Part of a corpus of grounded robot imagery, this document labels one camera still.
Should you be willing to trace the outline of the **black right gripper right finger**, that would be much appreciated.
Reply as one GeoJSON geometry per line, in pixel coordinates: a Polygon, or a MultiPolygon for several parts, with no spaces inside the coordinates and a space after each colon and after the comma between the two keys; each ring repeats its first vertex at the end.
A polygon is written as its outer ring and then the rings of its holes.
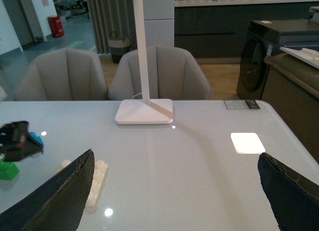
{"type": "Polygon", "coordinates": [[[262,189],[281,231],[319,229],[319,186],[273,156],[259,156],[262,189]]]}

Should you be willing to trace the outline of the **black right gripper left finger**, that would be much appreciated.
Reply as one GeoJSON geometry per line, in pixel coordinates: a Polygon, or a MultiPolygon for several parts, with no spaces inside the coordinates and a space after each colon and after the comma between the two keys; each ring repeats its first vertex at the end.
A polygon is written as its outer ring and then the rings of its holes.
{"type": "Polygon", "coordinates": [[[95,158],[91,149],[24,199],[1,213],[2,231],[75,231],[90,193],[95,158]]]}

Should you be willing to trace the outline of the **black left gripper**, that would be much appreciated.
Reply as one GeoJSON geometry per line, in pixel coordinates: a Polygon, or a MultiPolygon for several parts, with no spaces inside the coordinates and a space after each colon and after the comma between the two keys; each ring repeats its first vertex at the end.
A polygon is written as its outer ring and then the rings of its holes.
{"type": "Polygon", "coordinates": [[[33,143],[28,134],[27,121],[7,123],[0,128],[0,150],[4,151],[5,162],[21,161],[43,153],[44,146],[33,143]]]}

